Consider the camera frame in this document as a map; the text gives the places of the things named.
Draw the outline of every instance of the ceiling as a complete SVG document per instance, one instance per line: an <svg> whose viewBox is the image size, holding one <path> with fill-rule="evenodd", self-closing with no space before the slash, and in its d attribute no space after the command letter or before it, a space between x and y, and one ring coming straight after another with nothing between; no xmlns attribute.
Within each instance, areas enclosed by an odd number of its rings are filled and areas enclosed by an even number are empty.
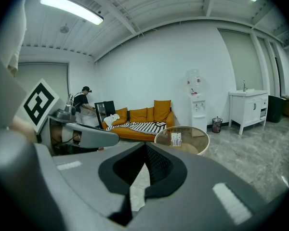
<svg viewBox="0 0 289 231"><path fill-rule="evenodd" d="M168 23L218 19L249 25L286 45L289 25L270 0L73 0L99 13L96 26L73 14L26 0L27 31L23 46L55 48L98 60L124 41ZM69 32L60 33L67 25Z"/></svg>

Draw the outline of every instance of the faucet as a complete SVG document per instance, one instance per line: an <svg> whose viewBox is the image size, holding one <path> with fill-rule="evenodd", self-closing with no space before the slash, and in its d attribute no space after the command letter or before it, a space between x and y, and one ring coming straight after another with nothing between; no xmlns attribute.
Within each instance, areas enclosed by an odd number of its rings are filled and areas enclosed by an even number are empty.
<svg viewBox="0 0 289 231"><path fill-rule="evenodd" d="M244 88L243 88L243 92L247 90L247 88L245 87L245 80L244 80Z"/></svg>

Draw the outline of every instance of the round glass table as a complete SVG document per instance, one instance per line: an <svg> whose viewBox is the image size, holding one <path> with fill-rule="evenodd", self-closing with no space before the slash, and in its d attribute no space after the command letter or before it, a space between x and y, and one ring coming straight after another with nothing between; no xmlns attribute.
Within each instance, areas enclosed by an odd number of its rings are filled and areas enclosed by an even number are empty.
<svg viewBox="0 0 289 231"><path fill-rule="evenodd" d="M154 142L192 154L203 155L209 148L210 139L207 133L198 128L175 126L159 132Z"/></svg>

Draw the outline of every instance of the black cap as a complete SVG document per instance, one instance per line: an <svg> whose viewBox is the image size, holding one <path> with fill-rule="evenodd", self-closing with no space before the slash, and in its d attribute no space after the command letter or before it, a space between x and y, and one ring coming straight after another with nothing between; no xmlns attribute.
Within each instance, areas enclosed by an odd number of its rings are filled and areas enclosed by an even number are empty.
<svg viewBox="0 0 289 231"><path fill-rule="evenodd" d="M82 91L87 90L88 92L92 92L89 87L83 87Z"/></svg>

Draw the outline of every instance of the trash bin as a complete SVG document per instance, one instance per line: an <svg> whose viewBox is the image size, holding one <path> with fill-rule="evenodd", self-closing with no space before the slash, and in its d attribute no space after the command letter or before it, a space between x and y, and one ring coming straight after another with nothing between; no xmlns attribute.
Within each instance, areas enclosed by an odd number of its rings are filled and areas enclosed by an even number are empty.
<svg viewBox="0 0 289 231"><path fill-rule="evenodd" d="M268 112L266 114L266 120L271 122L280 122L284 107L285 107L284 98L278 98L269 95L269 103L268 103Z"/></svg>
<svg viewBox="0 0 289 231"><path fill-rule="evenodd" d="M218 117L212 119L212 132L219 133L221 131L223 119Z"/></svg>

